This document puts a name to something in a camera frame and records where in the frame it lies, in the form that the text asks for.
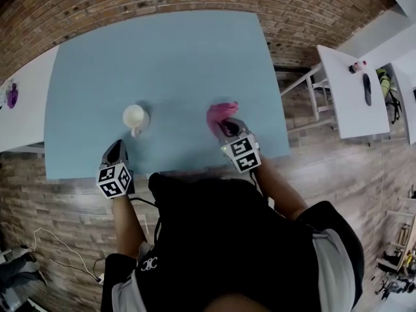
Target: pink cloth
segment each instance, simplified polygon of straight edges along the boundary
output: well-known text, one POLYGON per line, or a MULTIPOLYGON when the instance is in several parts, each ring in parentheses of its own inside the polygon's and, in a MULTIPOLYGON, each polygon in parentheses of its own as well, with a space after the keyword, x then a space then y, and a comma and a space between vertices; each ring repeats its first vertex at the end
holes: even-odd
POLYGON ((213 134, 220 138, 217 135, 218 128, 216 128, 216 123, 222 122, 222 120, 231 117, 239 110, 239 104, 234 101, 232 103, 220 103, 216 105, 211 105, 207 111, 207 123, 209 129, 213 132, 213 134))

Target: table top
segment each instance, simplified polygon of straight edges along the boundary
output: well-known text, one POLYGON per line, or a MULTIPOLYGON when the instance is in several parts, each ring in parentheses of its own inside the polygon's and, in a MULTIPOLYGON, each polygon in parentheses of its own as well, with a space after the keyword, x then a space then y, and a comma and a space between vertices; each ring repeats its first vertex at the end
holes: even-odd
POLYGON ((406 132, 410 144, 416 142, 416 98, 413 93, 410 78, 395 63, 391 64, 395 78, 400 105, 403 110, 406 132))
POLYGON ((47 177, 95 177, 119 138, 136 174, 228 164, 206 123, 209 106, 225 101, 239 103, 235 117, 266 156, 289 153, 276 74, 255 14, 157 14, 75 37, 60 46, 51 77, 47 177), (134 103, 151 120, 136 139, 122 122, 134 103))
POLYGON ((352 74, 348 67, 357 62, 357 58, 321 45, 317 48, 330 84, 340 137, 390 132, 384 97, 375 69, 365 66, 363 71, 352 74), (371 106, 365 102, 364 73, 368 74, 371 82, 371 106))
POLYGON ((58 47, 24 65, 2 87, 17 84, 18 101, 13 109, 0 110, 0 152, 44 141, 47 90, 58 47))

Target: brick wall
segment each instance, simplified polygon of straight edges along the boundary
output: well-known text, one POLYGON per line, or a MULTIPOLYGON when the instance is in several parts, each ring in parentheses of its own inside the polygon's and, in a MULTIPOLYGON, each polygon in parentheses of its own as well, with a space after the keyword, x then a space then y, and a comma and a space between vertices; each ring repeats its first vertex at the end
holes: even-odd
POLYGON ((0 81, 51 47, 128 18, 176 10, 255 12, 275 64, 307 66, 394 0, 1 0, 0 81))

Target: white mug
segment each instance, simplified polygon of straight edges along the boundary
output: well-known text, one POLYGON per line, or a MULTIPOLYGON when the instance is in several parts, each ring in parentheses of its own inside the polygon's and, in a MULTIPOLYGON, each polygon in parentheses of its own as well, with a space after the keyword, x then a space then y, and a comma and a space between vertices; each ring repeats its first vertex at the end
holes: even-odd
POLYGON ((123 123, 131 128, 131 136, 135 138, 150 123, 149 114, 140 105, 130 105, 123 112, 123 123))

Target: light blue table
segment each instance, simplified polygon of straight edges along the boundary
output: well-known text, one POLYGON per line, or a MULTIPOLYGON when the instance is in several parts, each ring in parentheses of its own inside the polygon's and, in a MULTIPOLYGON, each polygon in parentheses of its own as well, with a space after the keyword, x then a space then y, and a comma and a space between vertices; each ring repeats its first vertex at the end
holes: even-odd
POLYGON ((269 157, 289 153, 280 92, 255 14, 157 14, 109 25, 59 47, 45 115, 48 179, 95 177, 117 139, 135 173, 227 164, 205 120, 238 101, 236 118, 269 157), (151 123, 138 138, 122 122, 134 103, 151 123))

